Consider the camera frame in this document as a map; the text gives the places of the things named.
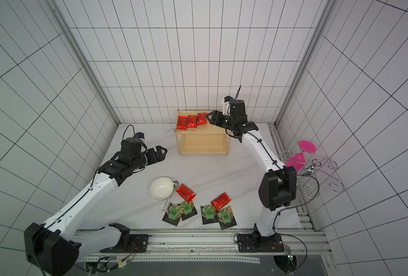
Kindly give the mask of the red tea bag three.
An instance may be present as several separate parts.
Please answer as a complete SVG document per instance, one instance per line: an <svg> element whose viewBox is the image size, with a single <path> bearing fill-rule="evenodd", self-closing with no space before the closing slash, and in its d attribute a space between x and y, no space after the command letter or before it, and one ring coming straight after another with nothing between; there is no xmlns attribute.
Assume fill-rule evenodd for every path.
<svg viewBox="0 0 408 276"><path fill-rule="evenodd" d="M198 113L197 114L197 125L206 125L207 124L207 113Z"/></svg>

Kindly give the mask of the red tea bag two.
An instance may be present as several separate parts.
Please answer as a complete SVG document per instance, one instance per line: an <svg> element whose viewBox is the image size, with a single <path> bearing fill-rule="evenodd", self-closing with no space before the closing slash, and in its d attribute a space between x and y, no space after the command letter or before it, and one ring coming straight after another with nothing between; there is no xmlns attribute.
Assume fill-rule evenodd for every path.
<svg viewBox="0 0 408 276"><path fill-rule="evenodd" d="M187 129L197 127L197 118L198 118L197 115L188 115L187 116L187 124L186 124Z"/></svg>

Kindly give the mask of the red tea bag one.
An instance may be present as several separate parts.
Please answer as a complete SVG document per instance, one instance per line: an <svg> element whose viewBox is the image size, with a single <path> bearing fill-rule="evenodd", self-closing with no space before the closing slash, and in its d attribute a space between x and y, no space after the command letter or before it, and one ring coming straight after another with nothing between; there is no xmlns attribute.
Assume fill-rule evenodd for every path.
<svg viewBox="0 0 408 276"><path fill-rule="evenodd" d="M179 130L187 130L187 121L188 121L188 117L187 117L187 116L179 115L179 116L177 117L176 129L179 129Z"/></svg>

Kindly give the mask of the red tea bag four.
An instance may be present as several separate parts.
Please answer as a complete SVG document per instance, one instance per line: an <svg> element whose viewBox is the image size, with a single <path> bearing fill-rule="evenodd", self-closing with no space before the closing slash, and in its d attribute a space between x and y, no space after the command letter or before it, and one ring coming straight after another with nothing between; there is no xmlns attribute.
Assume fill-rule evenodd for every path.
<svg viewBox="0 0 408 276"><path fill-rule="evenodd" d="M175 190L186 202L191 202L196 194L188 188L185 184L181 184Z"/></svg>

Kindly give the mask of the green tea bag one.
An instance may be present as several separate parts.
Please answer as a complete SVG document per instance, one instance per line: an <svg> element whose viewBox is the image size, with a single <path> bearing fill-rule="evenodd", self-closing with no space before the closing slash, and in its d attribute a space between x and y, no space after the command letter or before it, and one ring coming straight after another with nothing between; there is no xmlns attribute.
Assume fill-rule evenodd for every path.
<svg viewBox="0 0 408 276"><path fill-rule="evenodd" d="M183 211L184 209L181 205L170 203L162 220L176 227L182 217Z"/></svg>

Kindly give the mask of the green tea bag two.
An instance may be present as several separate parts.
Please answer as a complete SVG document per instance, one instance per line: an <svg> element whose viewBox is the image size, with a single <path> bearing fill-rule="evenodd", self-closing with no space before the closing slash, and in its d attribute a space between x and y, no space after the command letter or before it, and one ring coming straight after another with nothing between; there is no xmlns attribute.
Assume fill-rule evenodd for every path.
<svg viewBox="0 0 408 276"><path fill-rule="evenodd" d="M181 213L181 219L182 220L187 220L190 217L193 217L193 216L197 215L197 210L196 210L196 207L195 207L193 201L190 201L190 202L183 201L183 202L179 203L178 205L182 209L182 213Z"/></svg>

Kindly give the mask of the green tea bag three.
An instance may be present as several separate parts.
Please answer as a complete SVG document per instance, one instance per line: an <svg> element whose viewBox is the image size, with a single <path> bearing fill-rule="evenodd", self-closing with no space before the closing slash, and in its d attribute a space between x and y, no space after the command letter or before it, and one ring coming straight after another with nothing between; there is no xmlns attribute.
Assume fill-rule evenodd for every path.
<svg viewBox="0 0 408 276"><path fill-rule="evenodd" d="M203 225L218 223L217 211L212 204L201 206L201 217Z"/></svg>

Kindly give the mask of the red tea bag five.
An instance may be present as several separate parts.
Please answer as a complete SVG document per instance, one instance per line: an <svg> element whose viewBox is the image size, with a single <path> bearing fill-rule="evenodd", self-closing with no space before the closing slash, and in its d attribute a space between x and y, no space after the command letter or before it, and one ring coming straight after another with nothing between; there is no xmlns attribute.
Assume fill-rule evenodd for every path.
<svg viewBox="0 0 408 276"><path fill-rule="evenodd" d="M220 194L216 199L212 201L212 205L215 207L217 211L221 210L223 207L228 205L231 202L230 197L223 192Z"/></svg>

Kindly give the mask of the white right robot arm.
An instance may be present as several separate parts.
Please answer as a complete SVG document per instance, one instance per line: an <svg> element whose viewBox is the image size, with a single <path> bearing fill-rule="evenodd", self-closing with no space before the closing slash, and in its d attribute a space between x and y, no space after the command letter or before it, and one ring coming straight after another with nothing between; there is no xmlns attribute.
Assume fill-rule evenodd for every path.
<svg viewBox="0 0 408 276"><path fill-rule="evenodd" d="M271 242L278 228L300 227L297 209L290 206L297 195L297 172L280 161L268 147L258 126L248 120L244 101L226 96L222 100L222 111L214 110L206 118L210 124L239 140L264 171L258 189L263 208L253 227L255 242Z"/></svg>

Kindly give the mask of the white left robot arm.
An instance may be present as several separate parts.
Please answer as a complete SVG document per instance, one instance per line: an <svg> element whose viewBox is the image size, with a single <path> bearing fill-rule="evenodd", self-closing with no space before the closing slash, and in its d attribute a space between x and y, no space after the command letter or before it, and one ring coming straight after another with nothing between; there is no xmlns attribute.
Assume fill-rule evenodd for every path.
<svg viewBox="0 0 408 276"><path fill-rule="evenodd" d="M44 223L32 223L24 231L27 261L43 275L62 276L80 259L111 249L126 252L132 246L128 227L112 223L100 230L76 235L79 226L96 206L130 176L165 160L167 149L148 148L143 133L122 140L120 151L100 166L93 179Z"/></svg>

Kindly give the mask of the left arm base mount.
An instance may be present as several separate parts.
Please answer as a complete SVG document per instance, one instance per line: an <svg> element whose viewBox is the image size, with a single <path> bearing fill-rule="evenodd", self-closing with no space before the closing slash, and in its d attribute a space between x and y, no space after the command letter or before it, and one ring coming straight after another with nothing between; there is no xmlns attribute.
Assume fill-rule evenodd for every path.
<svg viewBox="0 0 408 276"><path fill-rule="evenodd" d="M108 247L101 250L101 253L145 253L147 250L149 235L147 234L131 234L130 229L119 223L109 224L120 231L120 239L114 247Z"/></svg>

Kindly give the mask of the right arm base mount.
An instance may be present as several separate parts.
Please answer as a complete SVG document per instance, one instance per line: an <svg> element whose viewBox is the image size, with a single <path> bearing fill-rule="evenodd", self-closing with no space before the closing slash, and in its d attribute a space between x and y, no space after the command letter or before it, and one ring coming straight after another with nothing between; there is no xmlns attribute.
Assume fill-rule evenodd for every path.
<svg viewBox="0 0 408 276"><path fill-rule="evenodd" d="M256 227L252 233L235 233L233 240L240 253L283 253L285 251L282 237L278 233L272 231L271 236L261 236Z"/></svg>

